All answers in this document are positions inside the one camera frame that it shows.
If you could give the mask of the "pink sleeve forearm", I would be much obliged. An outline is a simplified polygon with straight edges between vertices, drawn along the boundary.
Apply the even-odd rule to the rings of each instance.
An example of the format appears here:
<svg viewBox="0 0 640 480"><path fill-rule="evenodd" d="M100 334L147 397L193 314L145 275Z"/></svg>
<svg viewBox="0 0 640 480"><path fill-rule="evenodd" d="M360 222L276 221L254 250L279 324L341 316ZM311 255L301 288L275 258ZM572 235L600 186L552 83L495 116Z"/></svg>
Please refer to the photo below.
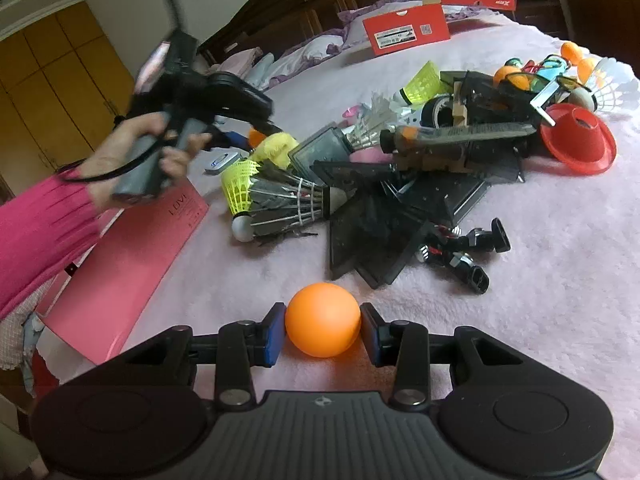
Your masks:
<svg viewBox="0 0 640 480"><path fill-rule="evenodd" d="M100 239L113 183L52 176L1 207L1 316Z"/></svg>

